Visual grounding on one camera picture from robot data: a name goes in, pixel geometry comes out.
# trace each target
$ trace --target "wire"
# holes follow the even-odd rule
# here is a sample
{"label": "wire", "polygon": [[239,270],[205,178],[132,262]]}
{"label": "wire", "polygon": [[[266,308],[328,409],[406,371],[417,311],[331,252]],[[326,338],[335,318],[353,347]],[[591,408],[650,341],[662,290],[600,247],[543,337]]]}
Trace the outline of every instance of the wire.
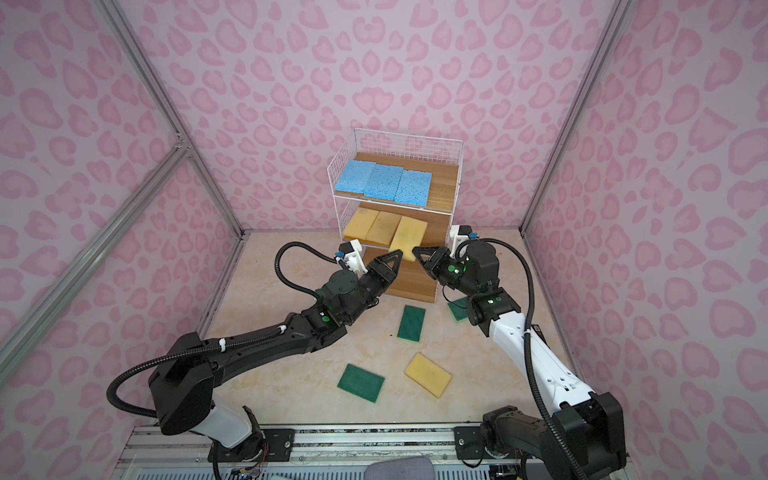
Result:
{"label": "wire", "polygon": [[450,303],[451,305],[455,306],[456,308],[460,308],[462,310],[466,310],[467,309],[467,307],[461,306],[458,303],[456,303],[456,302],[458,302],[458,300],[448,300],[448,297],[445,296],[445,285],[442,286],[442,297],[445,299],[446,302]]}
{"label": "wire", "polygon": [[264,465],[266,462],[266,457],[270,454],[270,444],[267,440],[264,440],[264,448],[263,448],[263,455],[261,456],[261,460],[259,460],[259,463],[256,464],[257,468],[261,468],[261,465]]}
{"label": "wire", "polygon": [[[469,241],[470,240],[463,241],[458,247],[456,247],[456,251],[458,252],[459,249]],[[554,421],[549,415],[547,406],[544,404],[544,400],[541,398],[541,393],[539,392],[538,384],[536,383],[536,375],[534,374],[533,370],[533,361],[531,360],[531,320],[533,319],[535,300],[531,268],[528,266],[528,262],[525,260],[525,257],[523,257],[522,254],[518,251],[518,249],[514,248],[509,243],[506,243],[502,240],[496,240],[495,238],[484,238],[482,241],[486,243],[495,243],[497,245],[506,247],[508,250],[514,253],[515,256],[520,260],[520,263],[522,263],[523,270],[525,270],[525,279],[528,281],[528,312],[525,314],[525,333],[523,335],[523,357],[525,360],[525,375],[528,377],[528,386],[531,387],[531,394],[533,395],[533,400],[536,403],[536,407],[538,408],[538,412],[541,415],[541,419],[543,419],[547,424],[549,432],[554,438],[554,442],[558,444],[558,447],[560,448],[563,456],[568,460],[568,464],[570,465],[574,475],[576,475],[578,480],[588,480],[587,475],[584,473],[584,470],[581,469],[581,465],[579,465],[578,460],[576,460],[576,457],[568,447],[568,444],[565,442],[562,435],[560,435],[557,427],[555,427]]]}
{"label": "wire", "polygon": [[464,445],[464,448],[459,451],[458,456],[464,457],[464,451],[466,449],[468,449],[469,447],[476,447],[478,445],[481,448],[480,448],[480,459],[478,460],[477,463],[475,463],[474,465],[471,465],[471,464],[468,464],[463,458],[459,458],[459,460],[461,460],[465,466],[469,468],[477,468],[480,466],[480,464],[482,464],[482,461],[485,458],[485,442],[474,442],[474,443],[468,443],[467,445]]}
{"label": "wire", "polygon": [[285,275],[283,275],[283,272],[280,270],[280,259],[283,257],[283,254],[286,252],[286,250],[288,250],[289,248],[293,248],[293,247],[303,248],[304,250],[310,252],[315,257],[323,259],[326,262],[336,263],[336,259],[334,259],[332,257],[328,257],[327,255],[323,255],[321,252],[315,250],[314,248],[310,247],[309,245],[307,245],[304,242],[289,242],[289,243],[286,243],[285,245],[283,245],[280,248],[280,250],[277,251],[277,255],[275,255],[275,274],[277,275],[277,278],[279,278],[280,281],[283,282],[284,285],[286,285],[286,286],[288,286],[288,287],[290,287],[290,288],[292,288],[294,290],[299,290],[300,292],[304,292],[307,295],[311,295],[311,296],[315,297],[316,301],[319,302],[321,300],[321,298],[320,298],[320,295],[317,292],[315,292],[314,290],[310,290],[310,289],[306,288],[305,286],[297,285],[294,282],[288,280],[285,277]]}
{"label": "wire", "polygon": [[212,458],[210,464],[214,467],[214,478],[216,480],[221,480],[221,472],[219,472],[219,459],[217,458],[218,453],[219,441],[214,439],[214,442],[210,444],[210,456]]}
{"label": "wire", "polygon": [[525,469],[525,463],[528,461],[530,455],[527,452],[523,452],[522,458],[520,458],[520,478],[522,480],[528,480],[528,471]]}
{"label": "wire", "polygon": [[[239,346],[246,346],[254,343],[260,343],[265,340],[275,338],[276,336],[279,336],[282,332],[283,331],[280,328],[278,328],[272,332],[264,333],[263,335],[260,335],[260,336],[251,337],[249,339],[234,340],[231,343],[227,344],[227,348],[233,349]],[[122,385],[126,380],[128,380],[132,376],[137,375],[138,373],[141,373],[144,370],[151,369],[152,367],[158,366],[162,363],[172,362],[174,360],[187,358],[189,356],[203,356],[211,352],[220,352],[221,351],[220,349],[221,347],[219,346],[218,343],[211,343],[209,345],[197,346],[192,349],[187,349],[182,352],[169,353],[167,355],[159,356],[156,359],[152,359],[152,360],[148,360],[147,362],[140,363],[139,365],[136,365],[135,367],[122,372],[114,380],[112,380],[112,383],[110,383],[109,387],[107,387],[107,400],[109,401],[109,403],[112,404],[113,407],[115,407],[116,409],[122,410],[123,412],[133,413],[134,415],[142,415],[145,417],[151,417],[156,419],[157,411],[144,409],[144,408],[141,408],[140,406],[132,405],[128,402],[125,402],[123,399],[121,399],[118,396],[118,388],[120,388],[120,385]]]}

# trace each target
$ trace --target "gray cushion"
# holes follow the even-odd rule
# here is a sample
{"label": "gray cushion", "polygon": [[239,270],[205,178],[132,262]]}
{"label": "gray cushion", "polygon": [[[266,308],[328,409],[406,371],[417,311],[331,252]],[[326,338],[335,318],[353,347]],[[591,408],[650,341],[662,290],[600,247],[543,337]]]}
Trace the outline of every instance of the gray cushion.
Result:
{"label": "gray cushion", "polygon": [[435,467],[426,457],[387,460],[366,468],[363,480],[435,480]]}

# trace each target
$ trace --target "beige floor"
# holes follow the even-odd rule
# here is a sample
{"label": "beige floor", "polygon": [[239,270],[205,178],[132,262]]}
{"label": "beige floor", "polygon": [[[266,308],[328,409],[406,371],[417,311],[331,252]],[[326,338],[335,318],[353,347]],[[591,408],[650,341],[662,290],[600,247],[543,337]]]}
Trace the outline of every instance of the beige floor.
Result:
{"label": "beige floor", "polygon": [[[481,237],[506,240],[525,251],[517,230],[480,230]],[[305,293],[284,286],[275,276],[277,250],[293,240],[333,254],[339,236],[331,232],[254,233],[245,246],[229,289],[208,337],[229,336],[281,322],[288,312],[312,304]],[[520,303],[528,298],[525,275],[511,252],[498,247],[501,285]],[[320,288],[337,268],[301,249],[283,256],[286,277],[312,289]],[[569,365],[544,297],[536,289],[534,323],[554,353]],[[446,289],[451,299],[462,296]],[[426,309],[421,342],[397,338],[404,305]],[[364,313],[349,333],[329,348],[286,357],[250,370],[217,391],[235,405],[247,405],[260,423],[463,422],[506,405],[538,416],[524,375],[480,329],[457,323],[442,295],[437,303],[383,296]],[[453,375],[442,398],[436,399],[403,374],[416,353],[422,353]],[[347,363],[385,377],[376,403],[336,387]]]}

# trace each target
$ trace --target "shelf rack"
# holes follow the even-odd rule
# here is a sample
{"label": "shelf rack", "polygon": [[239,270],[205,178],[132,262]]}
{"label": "shelf rack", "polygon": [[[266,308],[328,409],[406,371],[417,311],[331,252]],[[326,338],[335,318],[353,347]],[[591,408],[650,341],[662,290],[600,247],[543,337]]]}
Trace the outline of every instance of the shelf rack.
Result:
{"label": "shelf rack", "polygon": [[[358,207],[406,215],[427,222],[422,246],[445,245],[448,239],[462,177],[464,143],[451,138],[422,137],[384,131],[355,128],[328,166],[328,178],[333,189],[333,205],[339,221],[339,236]],[[432,173],[426,207],[398,204],[393,201],[367,198],[336,190],[342,172],[350,160],[372,161],[406,170]],[[387,251],[386,247],[361,242],[366,248],[363,259],[368,263]],[[417,262],[403,261],[398,279],[387,293],[413,300],[434,302],[437,282],[423,271]]]}

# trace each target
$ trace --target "green scouring pad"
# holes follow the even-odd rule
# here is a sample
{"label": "green scouring pad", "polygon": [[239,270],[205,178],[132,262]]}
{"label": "green scouring pad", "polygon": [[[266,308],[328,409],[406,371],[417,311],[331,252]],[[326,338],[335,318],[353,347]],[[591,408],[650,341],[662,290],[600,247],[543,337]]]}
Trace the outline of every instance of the green scouring pad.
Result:
{"label": "green scouring pad", "polygon": [[457,322],[468,319],[467,297],[453,300],[448,304],[448,308],[451,310],[451,314],[453,314],[453,318],[455,318]]}
{"label": "green scouring pad", "polygon": [[384,377],[349,363],[344,370],[344,374],[341,375],[341,380],[339,380],[339,385],[337,386],[341,390],[346,390],[361,399],[376,403],[383,383]]}
{"label": "green scouring pad", "polygon": [[426,310],[417,306],[406,305],[402,311],[400,320],[400,330],[397,331],[397,338],[418,342],[422,336],[422,325],[424,325],[424,314]]}

